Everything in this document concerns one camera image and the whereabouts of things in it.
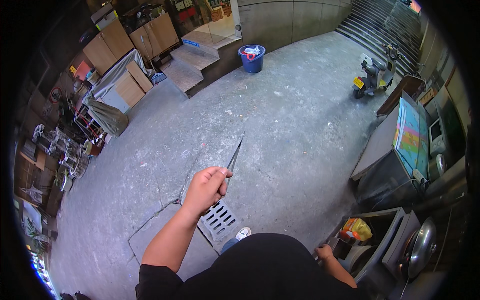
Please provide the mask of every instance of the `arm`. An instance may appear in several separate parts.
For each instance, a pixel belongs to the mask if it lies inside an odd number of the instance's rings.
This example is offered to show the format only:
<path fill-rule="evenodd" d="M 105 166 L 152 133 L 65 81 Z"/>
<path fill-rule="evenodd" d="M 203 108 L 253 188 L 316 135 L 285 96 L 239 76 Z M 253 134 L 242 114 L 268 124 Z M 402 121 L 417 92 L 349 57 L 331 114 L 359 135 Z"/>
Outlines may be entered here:
<path fill-rule="evenodd" d="M 317 252 L 318 258 L 323 261 L 325 270 L 328 274 L 335 277 L 351 286 L 352 288 L 357 288 L 357 284 L 353 277 L 342 267 L 342 265 L 336 260 L 333 256 L 332 248 L 328 245 L 323 245 L 322 248 L 315 249 Z"/>
<path fill-rule="evenodd" d="M 200 217 L 227 194 L 227 168 L 210 167 L 195 174 L 181 209 L 153 238 L 145 250 L 142 264 L 166 266 L 177 273 Z"/>

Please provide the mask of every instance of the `blue bucket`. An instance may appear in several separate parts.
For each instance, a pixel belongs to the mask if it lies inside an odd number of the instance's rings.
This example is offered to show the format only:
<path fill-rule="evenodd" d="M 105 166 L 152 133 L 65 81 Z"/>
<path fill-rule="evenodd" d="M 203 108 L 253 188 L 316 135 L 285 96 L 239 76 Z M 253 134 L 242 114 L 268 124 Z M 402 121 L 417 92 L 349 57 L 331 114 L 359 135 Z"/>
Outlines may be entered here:
<path fill-rule="evenodd" d="M 261 51 L 259 55 L 253 54 L 243 54 L 246 48 L 258 47 Z M 241 56 L 241 61 L 243 62 L 243 67 L 248 73 L 258 73 L 262 70 L 264 66 L 264 54 L 265 48 L 260 45 L 246 45 L 239 49 L 239 55 Z"/>

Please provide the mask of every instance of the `blue sign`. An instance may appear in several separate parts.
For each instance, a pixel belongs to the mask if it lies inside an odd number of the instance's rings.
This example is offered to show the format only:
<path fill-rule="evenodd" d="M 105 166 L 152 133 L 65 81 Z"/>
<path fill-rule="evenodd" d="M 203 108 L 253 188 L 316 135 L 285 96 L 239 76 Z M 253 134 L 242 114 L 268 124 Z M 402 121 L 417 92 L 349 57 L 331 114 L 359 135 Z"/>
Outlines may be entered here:
<path fill-rule="evenodd" d="M 189 45 L 195 46 L 195 47 L 197 47 L 197 48 L 200 48 L 200 44 L 195 43 L 195 42 L 192 42 L 192 41 L 189 41 L 189 40 L 187 40 L 187 39 L 183 40 L 183 43 L 184 43 L 184 44 L 189 44 Z"/>

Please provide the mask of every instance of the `stairs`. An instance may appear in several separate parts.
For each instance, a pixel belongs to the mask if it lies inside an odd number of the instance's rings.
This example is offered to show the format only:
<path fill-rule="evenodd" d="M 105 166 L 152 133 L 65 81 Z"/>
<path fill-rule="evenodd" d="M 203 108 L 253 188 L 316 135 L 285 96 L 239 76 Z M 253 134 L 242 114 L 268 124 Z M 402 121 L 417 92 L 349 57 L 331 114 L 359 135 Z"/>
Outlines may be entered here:
<path fill-rule="evenodd" d="M 335 30 L 386 61 L 382 44 L 397 43 L 407 59 L 397 60 L 396 72 L 413 73 L 423 36 L 416 12 L 398 0 L 353 0 L 350 15 Z"/>
<path fill-rule="evenodd" d="M 170 53 L 173 60 L 161 70 L 188 98 L 241 66 L 237 51 L 243 43 L 239 37 L 213 43 L 209 33 L 192 31 L 182 41 L 183 45 Z"/>

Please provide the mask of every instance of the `black shirt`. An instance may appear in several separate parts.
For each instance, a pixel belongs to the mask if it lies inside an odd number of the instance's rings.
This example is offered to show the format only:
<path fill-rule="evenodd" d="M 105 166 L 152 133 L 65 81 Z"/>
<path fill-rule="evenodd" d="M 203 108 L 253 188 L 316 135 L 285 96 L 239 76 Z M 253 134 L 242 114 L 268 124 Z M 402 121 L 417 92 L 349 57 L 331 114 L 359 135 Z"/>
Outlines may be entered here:
<path fill-rule="evenodd" d="M 366 299 L 323 271 L 298 240 L 273 233 L 244 238 L 185 283 L 168 267 L 143 264 L 137 299 Z"/>

